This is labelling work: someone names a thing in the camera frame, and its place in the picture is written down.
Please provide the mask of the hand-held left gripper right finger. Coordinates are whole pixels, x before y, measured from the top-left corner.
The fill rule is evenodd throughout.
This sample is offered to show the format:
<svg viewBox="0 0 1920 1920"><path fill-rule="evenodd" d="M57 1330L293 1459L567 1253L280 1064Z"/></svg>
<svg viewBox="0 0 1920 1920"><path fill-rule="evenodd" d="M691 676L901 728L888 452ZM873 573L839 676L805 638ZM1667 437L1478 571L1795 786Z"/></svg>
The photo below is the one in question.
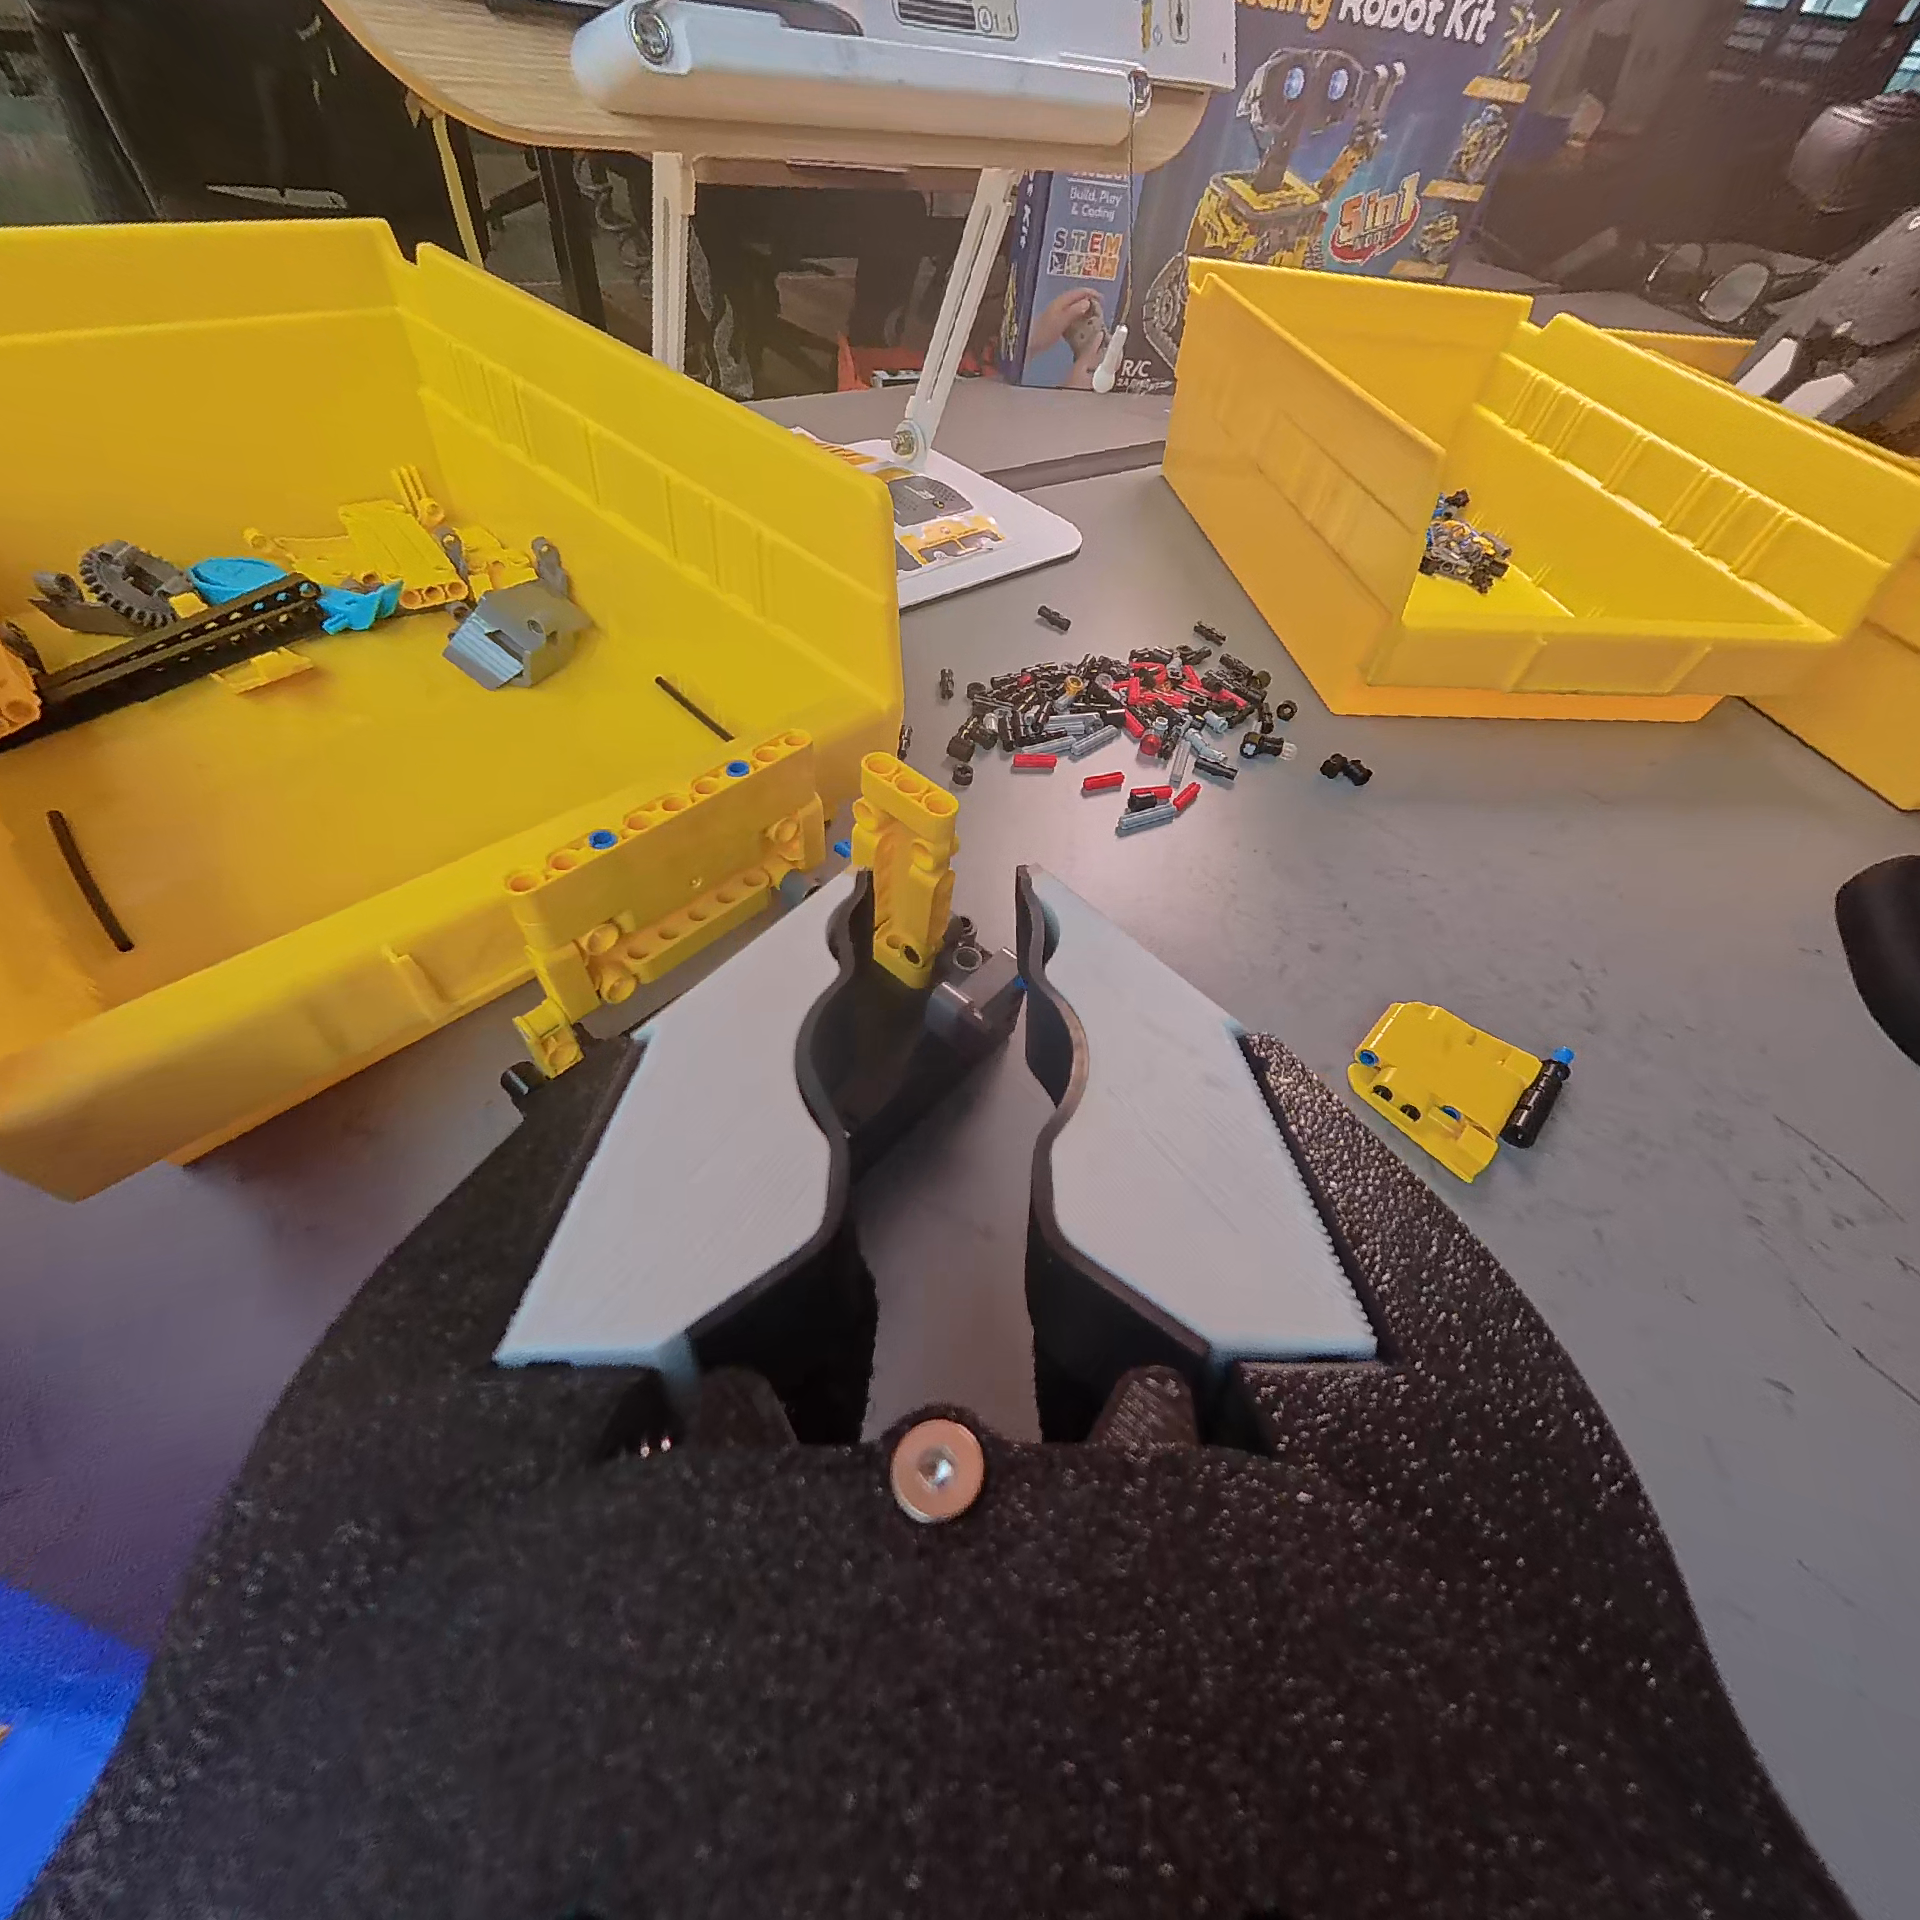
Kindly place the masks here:
<svg viewBox="0 0 1920 1920"><path fill-rule="evenodd" d="M1245 1362L1374 1362L1381 1336L1249 1033L1044 869L1014 874L1035 1140L1023 1301L1039 1412L1135 1369L1225 1412Z"/></svg>

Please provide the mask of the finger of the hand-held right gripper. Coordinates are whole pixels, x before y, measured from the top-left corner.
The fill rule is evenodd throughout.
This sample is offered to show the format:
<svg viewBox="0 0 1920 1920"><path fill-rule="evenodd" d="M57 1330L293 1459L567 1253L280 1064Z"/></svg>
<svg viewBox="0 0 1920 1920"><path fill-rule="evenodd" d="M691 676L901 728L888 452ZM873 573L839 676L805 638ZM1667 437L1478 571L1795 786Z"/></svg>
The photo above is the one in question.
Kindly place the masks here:
<svg viewBox="0 0 1920 1920"><path fill-rule="evenodd" d="M1737 392L1772 400L1801 418L1837 425L1856 408L1854 369L1851 331L1777 331L1741 362Z"/></svg>

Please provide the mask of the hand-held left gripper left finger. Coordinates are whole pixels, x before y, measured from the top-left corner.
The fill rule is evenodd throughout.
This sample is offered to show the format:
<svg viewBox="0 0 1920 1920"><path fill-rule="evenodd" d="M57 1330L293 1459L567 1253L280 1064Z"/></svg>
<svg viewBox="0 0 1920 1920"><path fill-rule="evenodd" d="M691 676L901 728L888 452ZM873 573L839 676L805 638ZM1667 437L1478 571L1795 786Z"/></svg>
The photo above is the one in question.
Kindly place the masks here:
<svg viewBox="0 0 1920 1920"><path fill-rule="evenodd" d="M871 930L840 872L631 1033L496 1364L652 1369L681 1408L742 1366L790 1421L861 1421L873 1278L817 1040Z"/></svg>

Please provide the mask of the yellow lego block assembly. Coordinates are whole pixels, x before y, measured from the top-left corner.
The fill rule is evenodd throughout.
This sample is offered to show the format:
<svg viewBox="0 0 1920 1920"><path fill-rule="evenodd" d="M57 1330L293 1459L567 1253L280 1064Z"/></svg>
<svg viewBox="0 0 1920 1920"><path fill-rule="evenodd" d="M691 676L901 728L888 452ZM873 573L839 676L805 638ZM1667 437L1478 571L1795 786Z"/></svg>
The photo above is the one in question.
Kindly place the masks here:
<svg viewBox="0 0 1920 1920"><path fill-rule="evenodd" d="M1443 1006L1400 998L1363 1036L1347 1080L1428 1161L1473 1184L1547 1065Z"/></svg>

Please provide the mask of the black connector with blue pin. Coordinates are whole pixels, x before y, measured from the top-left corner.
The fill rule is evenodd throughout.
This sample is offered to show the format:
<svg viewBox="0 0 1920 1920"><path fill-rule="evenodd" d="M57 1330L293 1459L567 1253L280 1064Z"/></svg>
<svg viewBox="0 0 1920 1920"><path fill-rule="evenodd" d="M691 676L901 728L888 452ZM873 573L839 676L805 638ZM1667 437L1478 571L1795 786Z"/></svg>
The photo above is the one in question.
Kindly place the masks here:
<svg viewBox="0 0 1920 1920"><path fill-rule="evenodd" d="M1573 1046L1557 1046L1536 1069L1513 1110L1507 1116L1500 1140L1515 1150L1534 1147L1569 1080L1574 1064Z"/></svg>

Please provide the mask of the yellow plastic bin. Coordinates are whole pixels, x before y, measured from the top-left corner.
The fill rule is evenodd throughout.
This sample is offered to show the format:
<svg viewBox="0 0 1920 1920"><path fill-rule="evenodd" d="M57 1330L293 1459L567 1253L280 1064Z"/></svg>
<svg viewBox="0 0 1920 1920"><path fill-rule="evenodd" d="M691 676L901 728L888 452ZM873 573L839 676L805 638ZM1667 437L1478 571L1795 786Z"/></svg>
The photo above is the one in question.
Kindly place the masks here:
<svg viewBox="0 0 1920 1920"><path fill-rule="evenodd" d="M1197 261L1164 473L1321 701L1372 716L1697 718L1817 638L1483 405L1525 299ZM1444 491L1510 541L1419 573Z"/></svg>
<svg viewBox="0 0 1920 1920"><path fill-rule="evenodd" d="M507 877L811 736L828 813L902 706L894 510L790 428L375 221L5 228L5 619L104 539L326 537L416 464L550 537L595 632L485 691L405 616L5 753L5 1173L184 1163L535 969Z"/></svg>
<svg viewBox="0 0 1920 1920"><path fill-rule="evenodd" d="M1523 322L1483 405L1817 648L1744 699L1917 809L1916 459L1741 392L1744 340Z"/></svg>

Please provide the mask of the heap of blue grey parts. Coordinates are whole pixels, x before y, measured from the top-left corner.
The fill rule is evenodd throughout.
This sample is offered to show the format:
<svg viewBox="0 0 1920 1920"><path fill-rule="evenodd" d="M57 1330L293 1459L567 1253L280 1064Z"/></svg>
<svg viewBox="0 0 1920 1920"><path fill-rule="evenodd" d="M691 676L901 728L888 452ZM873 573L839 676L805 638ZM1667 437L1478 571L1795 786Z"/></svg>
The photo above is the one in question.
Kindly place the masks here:
<svg viewBox="0 0 1920 1920"><path fill-rule="evenodd" d="M1436 498L1423 530L1419 573L1488 594L1510 569L1510 541L1478 529L1469 517L1468 490Z"/></svg>

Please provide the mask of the black and yellow lego model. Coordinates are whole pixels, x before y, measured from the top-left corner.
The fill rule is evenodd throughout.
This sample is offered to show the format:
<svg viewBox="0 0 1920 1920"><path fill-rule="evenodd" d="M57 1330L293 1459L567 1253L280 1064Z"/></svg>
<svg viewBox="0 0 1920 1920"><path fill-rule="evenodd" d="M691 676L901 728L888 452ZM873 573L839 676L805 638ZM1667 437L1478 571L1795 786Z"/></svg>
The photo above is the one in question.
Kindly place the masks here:
<svg viewBox="0 0 1920 1920"><path fill-rule="evenodd" d="M811 736L768 736L678 789L592 828L507 877L540 1001L515 1020L521 1057L501 1086L516 1110L584 1064L590 1016L657 984L768 917L823 898L828 808ZM955 795L871 753L854 777L840 877L853 881L847 994L824 1020L824 1089L854 1150L875 1156L1014 1030L1023 980L950 913Z"/></svg>

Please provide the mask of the pile of small lego pieces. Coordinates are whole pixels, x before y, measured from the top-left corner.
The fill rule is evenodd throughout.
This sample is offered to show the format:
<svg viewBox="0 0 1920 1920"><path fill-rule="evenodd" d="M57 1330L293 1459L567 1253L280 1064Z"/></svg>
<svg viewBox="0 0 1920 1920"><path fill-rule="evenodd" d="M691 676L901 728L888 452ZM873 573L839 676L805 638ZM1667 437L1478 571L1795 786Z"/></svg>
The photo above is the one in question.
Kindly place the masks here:
<svg viewBox="0 0 1920 1920"><path fill-rule="evenodd" d="M955 712L948 786L966 792L993 769L1067 785L1119 842L1173 828L1253 771L1303 755L1296 701L1206 622L1173 644L1030 659L968 683L943 668L937 696Z"/></svg>

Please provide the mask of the eyeglasses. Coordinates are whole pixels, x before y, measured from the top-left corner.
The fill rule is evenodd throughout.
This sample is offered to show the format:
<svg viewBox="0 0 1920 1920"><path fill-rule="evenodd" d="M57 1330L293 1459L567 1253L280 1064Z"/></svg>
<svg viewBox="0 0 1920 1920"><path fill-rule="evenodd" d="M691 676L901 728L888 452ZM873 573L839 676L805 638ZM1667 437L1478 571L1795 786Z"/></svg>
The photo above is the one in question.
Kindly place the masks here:
<svg viewBox="0 0 1920 1920"><path fill-rule="evenodd" d="M1741 329L1772 299L1775 254L1739 243L1678 243L1648 259L1641 296L1717 329Z"/></svg>

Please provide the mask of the robot kit box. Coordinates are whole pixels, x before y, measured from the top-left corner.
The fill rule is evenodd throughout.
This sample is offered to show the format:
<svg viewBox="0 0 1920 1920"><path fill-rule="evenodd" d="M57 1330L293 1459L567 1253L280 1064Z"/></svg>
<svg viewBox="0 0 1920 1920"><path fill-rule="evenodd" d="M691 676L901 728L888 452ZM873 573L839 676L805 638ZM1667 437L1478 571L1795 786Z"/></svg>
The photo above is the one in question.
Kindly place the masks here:
<svg viewBox="0 0 1920 1920"><path fill-rule="evenodd" d="M1531 2L1237 4L1237 78L1137 181L1115 389L1167 394L1197 259L1444 282L1573 16ZM1112 325L1125 179L1033 173L1009 227L1001 377L1091 387Z"/></svg>

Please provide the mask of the black mesh pad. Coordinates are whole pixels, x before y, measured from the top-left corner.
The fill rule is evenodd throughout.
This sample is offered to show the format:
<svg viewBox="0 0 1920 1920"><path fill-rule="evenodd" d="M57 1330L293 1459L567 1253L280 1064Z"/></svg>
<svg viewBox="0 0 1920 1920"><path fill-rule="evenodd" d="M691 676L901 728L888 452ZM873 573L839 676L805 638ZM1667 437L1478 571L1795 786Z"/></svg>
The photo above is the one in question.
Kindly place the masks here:
<svg viewBox="0 0 1920 1920"><path fill-rule="evenodd" d="M1856 994L1892 1046L1916 1065L1917 869L1917 856L1885 857L1848 877L1833 898Z"/></svg>

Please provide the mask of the printed parts leaflet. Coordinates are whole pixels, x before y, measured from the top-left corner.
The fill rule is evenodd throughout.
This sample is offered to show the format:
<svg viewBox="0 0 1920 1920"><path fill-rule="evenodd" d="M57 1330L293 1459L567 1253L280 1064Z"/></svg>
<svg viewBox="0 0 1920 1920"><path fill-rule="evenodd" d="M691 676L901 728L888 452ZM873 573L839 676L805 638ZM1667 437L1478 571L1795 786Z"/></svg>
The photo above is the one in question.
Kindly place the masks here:
<svg viewBox="0 0 1920 1920"><path fill-rule="evenodd" d="M998 522L945 480L910 469L892 469L883 480L894 504L897 577L916 579L1004 547Z"/></svg>

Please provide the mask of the wooden stand board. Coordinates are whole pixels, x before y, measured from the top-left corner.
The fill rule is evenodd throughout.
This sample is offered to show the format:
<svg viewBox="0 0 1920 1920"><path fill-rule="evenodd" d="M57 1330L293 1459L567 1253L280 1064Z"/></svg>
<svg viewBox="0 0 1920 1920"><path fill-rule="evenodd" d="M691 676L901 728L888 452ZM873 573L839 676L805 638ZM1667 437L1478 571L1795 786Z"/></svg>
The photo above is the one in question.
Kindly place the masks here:
<svg viewBox="0 0 1920 1920"><path fill-rule="evenodd" d="M328 2L383 69L469 129L528 148L839 169L1161 168L1232 89L1232 4L1013 4L992 33L894 6L613 4L575 21L486 4ZM1173 30L1173 11L1184 25Z"/></svg>

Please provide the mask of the white stand post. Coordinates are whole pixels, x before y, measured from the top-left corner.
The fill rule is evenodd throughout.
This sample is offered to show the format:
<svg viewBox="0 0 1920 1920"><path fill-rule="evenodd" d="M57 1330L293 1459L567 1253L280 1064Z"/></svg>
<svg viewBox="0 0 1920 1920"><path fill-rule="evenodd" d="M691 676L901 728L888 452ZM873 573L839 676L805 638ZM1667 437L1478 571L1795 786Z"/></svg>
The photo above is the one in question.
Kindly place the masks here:
<svg viewBox="0 0 1920 1920"><path fill-rule="evenodd" d="M927 467L992 264L1013 216L1020 181L1020 172L997 168L982 169L976 179L972 211L943 288L939 318L929 331L918 382L892 438L896 461L915 473ZM688 249L694 203L693 161L677 152L654 153L654 358L678 372L686 369Z"/></svg>

